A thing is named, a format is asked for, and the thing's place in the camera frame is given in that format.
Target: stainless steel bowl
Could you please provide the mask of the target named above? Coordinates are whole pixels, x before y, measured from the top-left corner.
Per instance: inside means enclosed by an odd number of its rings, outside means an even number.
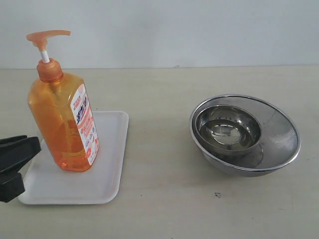
[[[259,122],[262,130],[254,149],[245,155],[227,156],[205,147],[196,130],[198,116],[205,109],[228,105],[240,108]],[[200,103],[189,120],[190,133],[205,158],[220,170],[238,176],[261,176],[278,170],[297,157],[301,141],[292,120],[276,106],[245,95],[222,95]]]
[[[220,155],[250,153],[262,134],[259,122],[247,111],[229,105],[205,108],[195,120],[195,133],[204,148]]]

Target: bottle neck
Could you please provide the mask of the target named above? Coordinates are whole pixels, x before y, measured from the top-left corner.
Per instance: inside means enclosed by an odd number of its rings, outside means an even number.
[[[63,76],[60,63],[53,58],[50,58],[50,62],[48,63],[44,63],[40,60],[36,69],[38,70],[40,80],[43,82],[55,82]]]

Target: bowl rim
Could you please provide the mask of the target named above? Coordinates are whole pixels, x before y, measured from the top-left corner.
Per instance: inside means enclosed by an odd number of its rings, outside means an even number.
[[[240,166],[236,166],[230,163],[227,163],[221,159],[219,159],[218,157],[212,155],[210,152],[208,152],[203,146],[201,146],[201,144],[198,142],[197,138],[194,135],[193,129],[192,129],[192,122],[193,122],[193,117],[196,113],[196,111],[205,103],[211,101],[211,100],[216,100],[216,99],[220,99],[220,98],[226,98],[226,97],[240,97],[240,98],[247,98],[247,99],[251,99],[251,100],[255,100],[255,101],[259,101],[261,103],[264,103],[270,107],[272,107],[273,109],[277,110],[279,113],[281,113],[293,126],[293,128],[295,129],[296,135],[297,135],[297,141],[298,141],[298,145],[297,145],[297,149],[295,150],[294,154],[292,155],[292,157],[290,157],[287,161],[285,161],[282,164],[276,165],[274,167],[270,167],[270,168],[245,168],[245,167],[240,167]],[[191,137],[193,138],[193,140],[195,141],[195,144],[197,145],[197,147],[200,148],[200,150],[208,155],[209,157],[213,158],[214,160],[218,161],[219,163],[237,169],[237,170],[241,170],[241,171],[250,171],[250,172],[267,172],[267,171],[274,171],[277,169],[280,169],[282,167],[285,167],[286,165],[290,164],[292,161],[295,160],[295,158],[298,156],[299,152],[300,152],[300,148],[301,148],[301,139],[300,139],[300,134],[298,131],[298,128],[296,127],[295,123],[292,121],[292,119],[285,113],[283,112],[280,108],[278,108],[277,106],[273,105],[272,103],[269,103],[265,100],[262,100],[260,98],[257,97],[253,97],[253,96],[248,96],[248,95],[241,95],[241,94],[224,94],[224,95],[218,95],[218,96],[214,96],[214,97],[210,97],[206,100],[204,100],[203,102],[199,103],[195,109],[192,111],[190,118],[189,118],[189,130],[190,130],[190,134]]]
[[[215,147],[214,145],[212,145],[211,143],[209,143],[206,139],[204,139],[204,137],[199,133],[199,130],[197,129],[197,122],[196,122],[196,121],[198,120],[199,116],[200,116],[203,112],[205,112],[207,109],[212,108],[212,107],[219,107],[219,106],[227,106],[227,107],[236,108],[236,109],[238,109],[238,110],[240,110],[240,111],[246,113],[246,114],[249,115],[251,118],[253,118],[254,121],[258,124],[258,128],[259,128],[259,131],[260,131],[260,135],[259,135],[259,137],[258,137],[258,140],[257,140],[253,145],[251,145],[251,146],[248,147],[248,148],[241,149],[241,150],[229,150],[229,149],[222,149],[222,148]],[[208,143],[210,146],[212,146],[213,148],[218,148],[218,149],[220,149],[220,150],[222,150],[222,151],[224,151],[224,152],[232,152],[232,153],[240,153],[240,152],[245,152],[245,151],[250,151],[250,150],[252,150],[254,147],[256,147],[256,146],[260,143],[261,136],[262,136],[262,134],[263,134],[263,130],[262,130],[262,127],[261,127],[260,122],[259,122],[251,113],[249,113],[248,111],[246,111],[246,110],[244,110],[244,109],[242,109],[242,108],[240,108],[240,107],[238,107],[238,106],[224,105],[224,104],[222,104],[222,105],[210,106],[210,107],[207,107],[207,108],[203,109],[201,112],[198,113],[197,117],[194,119],[194,126],[195,126],[195,130],[196,130],[196,133],[198,134],[198,136],[199,136],[202,140],[204,140],[206,143]]]

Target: white pump tube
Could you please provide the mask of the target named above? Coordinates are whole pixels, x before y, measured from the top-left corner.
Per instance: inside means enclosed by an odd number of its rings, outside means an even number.
[[[48,56],[48,53],[45,51],[40,51],[40,54],[41,54],[41,58],[42,58],[42,61],[44,63],[49,63],[50,62],[50,59],[49,59],[49,56]]]

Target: black object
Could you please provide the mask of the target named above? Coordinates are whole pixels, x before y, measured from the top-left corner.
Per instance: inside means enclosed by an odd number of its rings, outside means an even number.
[[[0,201],[7,203],[25,191],[18,171],[40,151],[38,137],[0,139]]]

